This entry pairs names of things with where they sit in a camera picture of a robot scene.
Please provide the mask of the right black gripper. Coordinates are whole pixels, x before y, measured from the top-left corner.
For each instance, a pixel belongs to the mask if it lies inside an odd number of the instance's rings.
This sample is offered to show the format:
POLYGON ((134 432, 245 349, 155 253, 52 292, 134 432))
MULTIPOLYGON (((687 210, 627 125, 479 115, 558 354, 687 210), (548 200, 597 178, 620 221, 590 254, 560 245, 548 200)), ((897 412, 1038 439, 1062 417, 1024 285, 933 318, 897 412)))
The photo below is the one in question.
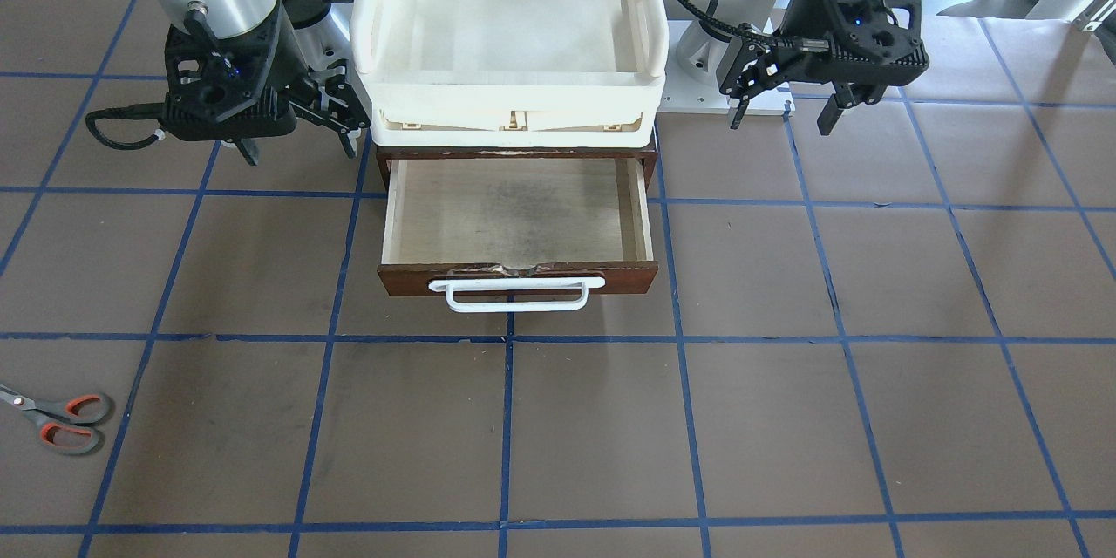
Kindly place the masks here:
POLYGON ((310 71, 294 26, 278 4, 247 33, 220 40, 209 18, 217 10, 187 6, 182 27, 165 41, 169 94, 162 125, 180 140, 234 142, 247 164, 259 164, 254 138, 282 136, 302 119, 337 134, 347 158, 371 124, 350 84, 350 65, 310 71))

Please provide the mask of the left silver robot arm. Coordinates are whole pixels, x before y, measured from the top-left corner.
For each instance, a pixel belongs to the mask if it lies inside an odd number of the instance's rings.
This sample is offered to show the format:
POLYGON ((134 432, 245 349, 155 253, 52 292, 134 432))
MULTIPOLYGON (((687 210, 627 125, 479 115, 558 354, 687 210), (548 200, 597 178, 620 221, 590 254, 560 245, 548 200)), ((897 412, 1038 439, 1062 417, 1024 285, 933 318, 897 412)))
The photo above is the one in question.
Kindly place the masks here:
POLYGON ((831 85, 817 119, 833 133, 841 113, 876 105, 929 70, 921 0, 664 0, 687 19, 677 68, 730 107, 737 129, 760 94, 785 84, 831 85))

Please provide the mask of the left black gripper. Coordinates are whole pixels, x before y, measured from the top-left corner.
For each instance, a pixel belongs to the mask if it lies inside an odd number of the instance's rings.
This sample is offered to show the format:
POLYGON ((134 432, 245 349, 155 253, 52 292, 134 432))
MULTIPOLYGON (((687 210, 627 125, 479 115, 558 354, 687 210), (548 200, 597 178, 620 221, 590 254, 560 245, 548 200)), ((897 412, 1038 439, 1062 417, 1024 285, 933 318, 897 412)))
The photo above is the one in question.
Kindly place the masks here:
POLYGON ((778 37, 733 37, 718 65, 718 90, 738 102, 729 127, 738 129, 758 94, 786 81, 836 81, 818 117, 821 136, 829 136, 841 113, 865 100, 864 85, 905 86, 929 69, 921 17, 921 0, 790 1, 778 37), (787 37, 820 40, 827 49, 785 49, 787 37))

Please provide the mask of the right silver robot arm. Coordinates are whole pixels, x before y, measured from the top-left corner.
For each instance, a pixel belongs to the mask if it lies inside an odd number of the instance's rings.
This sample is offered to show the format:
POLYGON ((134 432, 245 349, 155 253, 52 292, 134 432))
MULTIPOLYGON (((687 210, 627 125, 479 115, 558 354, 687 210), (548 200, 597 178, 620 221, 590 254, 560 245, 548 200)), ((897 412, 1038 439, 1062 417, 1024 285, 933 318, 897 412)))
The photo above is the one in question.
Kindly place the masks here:
POLYGON ((256 141, 299 121, 337 134, 347 157, 368 129, 352 61, 354 0, 157 0, 170 17, 167 94, 86 114, 92 137, 143 150, 165 134, 219 141, 258 161, 256 141))

